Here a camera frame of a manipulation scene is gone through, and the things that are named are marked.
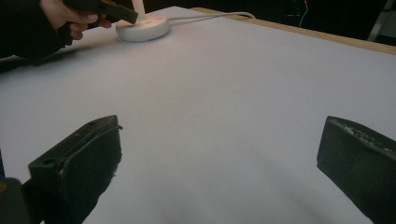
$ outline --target human hand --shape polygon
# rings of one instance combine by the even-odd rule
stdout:
[[[70,21],[70,35],[75,40],[80,40],[83,37],[82,32],[88,29],[89,23],[98,20],[96,14],[79,12],[66,6],[62,0],[40,0],[40,6],[55,31],[58,31],[59,28]],[[111,27],[110,21],[106,20],[105,17],[101,17],[99,20],[100,26]]]

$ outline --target black handle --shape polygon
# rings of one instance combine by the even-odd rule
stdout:
[[[72,45],[73,43],[73,37],[70,35],[70,24],[71,22],[67,22],[58,30],[58,35],[65,45]]]

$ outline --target white table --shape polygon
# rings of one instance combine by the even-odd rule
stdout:
[[[394,55],[217,18],[141,44],[98,28],[52,58],[0,61],[21,63],[0,74],[0,148],[24,182],[30,161],[118,115],[122,162],[85,223],[371,223],[316,156],[327,116],[396,139]]]

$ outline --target wire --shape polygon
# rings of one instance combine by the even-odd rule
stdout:
[[[206,14],[206,15],[199,15],[199,16],[189,16],[189,17],[171,17],[168,20],[169,21],[177,21],[177,20],[193,20],[193,19],[201,19],[201,18],[216,18],[216,17],[223,17],[223,16],[232,16],[232,15],[238,15],[238,16],[247,16],[252,19],[256,19],[255,16],[248,12],[228,12],[228,13],[219,13],[219,14]]]
[[[305,13],[304,13],[304,15],[301,17],[299,27],[301,27],[301,25],[303,24],[304,17],[305,17],[305,15],[306,15],[306,13],[308,12],[308,1],[307,1],[307,0],[304,0],[304,3],[305,3]]]

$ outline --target black foam block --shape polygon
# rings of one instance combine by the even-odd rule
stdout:
[[[327,117],[318,168],[374,223],[396,223],[396,142],[359,123]]]

